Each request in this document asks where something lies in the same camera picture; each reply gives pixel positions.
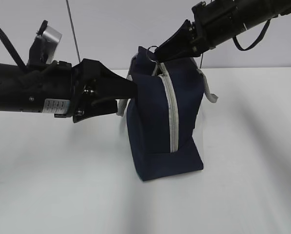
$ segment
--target zipper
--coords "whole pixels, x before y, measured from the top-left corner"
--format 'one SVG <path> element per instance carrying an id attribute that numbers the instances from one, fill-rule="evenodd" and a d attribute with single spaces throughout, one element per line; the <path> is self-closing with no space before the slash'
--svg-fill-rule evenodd
<path id="1" fill-rule="evenodd" d="M 179 148 L 179 113 L 176 101 L 175 90 L 170 75 L 164 63 L 159 64 L 162 75 L 159 75 L 163 81 L 169 110 L 169 130 L 170 130 L 170 153 L 178 151 Z"/>

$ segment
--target white surface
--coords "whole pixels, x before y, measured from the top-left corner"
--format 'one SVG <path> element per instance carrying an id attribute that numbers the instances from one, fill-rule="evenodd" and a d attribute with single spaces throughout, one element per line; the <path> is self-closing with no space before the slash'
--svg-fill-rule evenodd
<path id="1" fill-rule="evenodd" d="M 291 234 L 291 68 L 204 72 L 202 172 L 142 183 L 115 115 L 0 113 L 0 234 Z"/>

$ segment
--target black strap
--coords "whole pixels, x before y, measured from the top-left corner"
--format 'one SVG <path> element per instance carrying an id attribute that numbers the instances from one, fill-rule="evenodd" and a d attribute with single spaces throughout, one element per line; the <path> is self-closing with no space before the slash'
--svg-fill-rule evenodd
<path id="1" fill-rule="evenodd" d="M 264 36 L 266 35 L 266 32 L 270 26 L 270 23 L 271 23 L 271 19 L 268 20 L 266 22 L 266 24 L 264 25 L 260 35 L 258 36 L 258 38 L 253 42 L 253 44 L 251 44 L 251 46 L 249 46 L 248 48 L 244 49 L 238 42 L 237 38 L 236 37 L 233 37 L 233 41 L 234 41 L 234 44 L 235 46 L 240 50 L 240 51 L 248 51 L 248 50 L 251 50 L 252 48 L 254 48 L 257 44 L 259 44 L 259 42 L 262 41 L 262 39 L 264 38 Z"/>
<path id="2" fill-rule="evenodd" d="M 20 58 L 19 54 L 17 53 L 16 49 L 10 42 L 9 38 L 7 35 L 2 31 L 0 28 L 0 40 L 3 43 L 4 47 L 7 49 L 11 57 L 13 58 L 14 62 L 17 64 L 17 66 L 23 71 L 27 72 L 27 67 L 25 66 L 24 62 Z"/>

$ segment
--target white label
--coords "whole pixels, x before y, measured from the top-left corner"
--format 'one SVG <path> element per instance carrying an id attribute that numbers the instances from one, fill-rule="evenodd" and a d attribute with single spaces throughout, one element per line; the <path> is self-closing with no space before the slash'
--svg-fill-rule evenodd
<path id="1" fill-rule="evenodd" d="M 44 101 L 43 113 L 66 114 L 69 108 L 69 100 L 46 99 Z"/>

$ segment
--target bag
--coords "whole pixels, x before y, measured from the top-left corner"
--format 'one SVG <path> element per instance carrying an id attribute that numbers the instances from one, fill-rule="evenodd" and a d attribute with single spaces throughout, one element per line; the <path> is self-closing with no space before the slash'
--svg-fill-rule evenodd
<path id="1" fill-rule="evenodd" d="M 156 65 L 153 54 L 139 47 L 128 79 L 138 86 L 138 96 L 127 109 L 131 151 L 143 181 L 203 170 L 192 134 L 203 94 L 210 94 L 206 77 L 191 58 Z M 119 104 L 123 115 L 126 101 Z"/>

